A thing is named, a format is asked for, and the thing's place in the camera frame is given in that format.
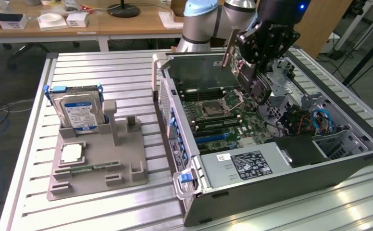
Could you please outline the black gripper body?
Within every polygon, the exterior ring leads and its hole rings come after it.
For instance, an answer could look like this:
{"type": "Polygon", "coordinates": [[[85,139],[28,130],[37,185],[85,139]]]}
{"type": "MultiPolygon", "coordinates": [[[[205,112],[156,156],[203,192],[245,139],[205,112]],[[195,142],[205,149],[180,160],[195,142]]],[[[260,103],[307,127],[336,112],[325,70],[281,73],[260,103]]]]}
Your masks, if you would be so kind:
{"type": "Polygon", "coordinates": [[[308,6],[307,0],[260,1],[256,23],[265,23],[265,43],[273,29],[295,30],[295,25],[300,23],[308,6]]]}

